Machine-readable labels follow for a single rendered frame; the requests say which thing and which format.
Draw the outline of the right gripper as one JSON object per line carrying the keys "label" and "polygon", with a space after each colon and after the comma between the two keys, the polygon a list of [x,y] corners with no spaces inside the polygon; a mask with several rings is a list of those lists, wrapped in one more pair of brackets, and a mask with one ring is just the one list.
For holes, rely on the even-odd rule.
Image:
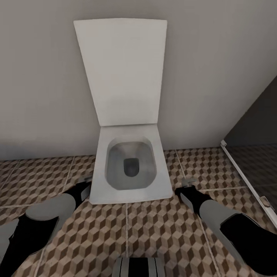
{"label": "right gripper", "polygon": [[183,187],[176,188],[176,190],[175,190],[175,194],[178,195],[179,198],[181,197],[180,193],[181,193],[182,190],[183,190]]}

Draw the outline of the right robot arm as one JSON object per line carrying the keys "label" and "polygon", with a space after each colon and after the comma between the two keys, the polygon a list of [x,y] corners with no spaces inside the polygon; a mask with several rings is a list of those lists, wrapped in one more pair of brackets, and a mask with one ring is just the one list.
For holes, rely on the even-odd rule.
{"label": "right robot arm", "polygon": [[175,194],[201,217],[235,260],[249,265],[259,277],[277,277],[277,234],[265,230],[250,215],[188,186],[196,181],[196,177],[182,178],[182,187]]}

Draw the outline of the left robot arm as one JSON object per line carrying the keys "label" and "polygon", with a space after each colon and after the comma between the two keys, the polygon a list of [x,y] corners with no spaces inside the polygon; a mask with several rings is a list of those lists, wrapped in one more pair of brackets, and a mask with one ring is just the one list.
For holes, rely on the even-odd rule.
{"label": "left robot arm", "polygon": [[65,221],[90,196],[93,173],[79,176],[76,186],[31,205],[26,212],[0,226],[0,277],[11,277],[25,259],[56,236]]}

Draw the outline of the robot trunk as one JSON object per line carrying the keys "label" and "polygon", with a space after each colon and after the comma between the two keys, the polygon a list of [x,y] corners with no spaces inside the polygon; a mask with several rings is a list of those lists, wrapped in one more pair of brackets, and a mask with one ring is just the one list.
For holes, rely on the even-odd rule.
{"label": "robot trunk", "polygon": [[160,257],[117,258],[112,277],[165,277]]}

